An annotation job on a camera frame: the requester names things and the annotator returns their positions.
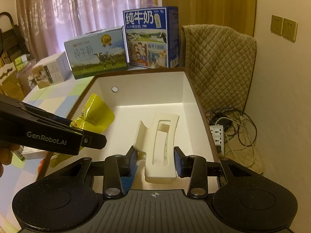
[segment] blue milk box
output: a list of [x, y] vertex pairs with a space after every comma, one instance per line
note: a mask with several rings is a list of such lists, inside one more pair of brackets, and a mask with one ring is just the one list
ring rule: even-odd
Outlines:
[[64, 43], [76, 79], [127, 69], [122, 28], [91, 32]]
[[149, 68], [178, 65], [178, 7], [123, 11], [130, 64]]

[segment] cardboard box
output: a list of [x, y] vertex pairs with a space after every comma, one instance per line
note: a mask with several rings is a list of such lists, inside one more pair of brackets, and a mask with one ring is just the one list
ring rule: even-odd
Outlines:
[[2, 91], [12, 98], [22, 101], [24, 94], [16, 78], [16, 67], [14, 63], [5, 64], [0, 68], [0, 86]]
[[113, 70], [126, 70], [123, 27], [91, 32], [65, 42], [76, 79]]
[[71, 71], [65, 52], [60, 52], [41, 59], [32, 67], [32, 74], [40, 89], [65, 81], [70, 73]]
[[178, 60], [178, 8], [156, 7], [123, 11], [131, 65], [175, 67]]
[[27, 61], [30, 61], [31, 57], [30, 54], [23, 54], [15, 59], [14, 63], [16, 66], [17, 71], [20, 71], [24, 66], [27, 65]]

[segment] wall socket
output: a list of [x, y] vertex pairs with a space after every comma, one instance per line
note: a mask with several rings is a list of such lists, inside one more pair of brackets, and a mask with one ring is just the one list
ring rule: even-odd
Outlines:
[[216, 150], [224, 155], [224, 127], [222, 125], [210, 125], [210, 130], [214, 139]]
[[279, 16], [272, 15], [271, 17], [271, 32], [282, 36], [282, 28], [283, 28], [283, 18]]
[[282, 36], [290, 41], [296, 41], [298, 23], [284, 18]]

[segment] white plastic handle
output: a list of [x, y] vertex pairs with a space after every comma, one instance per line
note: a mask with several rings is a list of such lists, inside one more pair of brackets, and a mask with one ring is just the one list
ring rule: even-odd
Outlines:
[[[146, 154], [145, 180], [150, 183], [171, 183], [176, 178], [174, 162], [174, 137], [179, 116], [174, 114], [156, 113], [151, 128], [139, 121], [134, 148]], [[164, 145], [164, 164], [155, 165], [154, 151], [157, 131], [166, 132]]]

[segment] white tray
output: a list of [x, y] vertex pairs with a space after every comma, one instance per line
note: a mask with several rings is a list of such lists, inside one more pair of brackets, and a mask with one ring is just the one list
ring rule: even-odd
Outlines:
[[[89, 96], [99, 95], [113, 110], [115, 120], [103, 133], [107, 145], [102, 150], [84, 148], [78, 156], [48, 168], [47, 174], [76, 161], [81, 157], [91, 157], [93, 161], [105, 160], [115, 154], [126, 154], [133, 145], [139, 121], [151, 127], [156, 112], [179, 115], [174, 146], [179, 146], [185, 155], [200, 155], [207, 161], [214, 161], [211, 146], [203, 120], [195, 101], [190, 84], [184, 72], [142, 73], [99, 77], [86, 93], [73, 118], [80, 112]], [[143, 163], [135, 176], [132, 188], [144, 189], [187, 189], [189, 178], [173, 184], [137, 183], [143, 181]], [[94, 190], [101, 192], [102, 178], [96, 177]], [[215, 177], [209, 177], [209, 193], [218, 189]]]

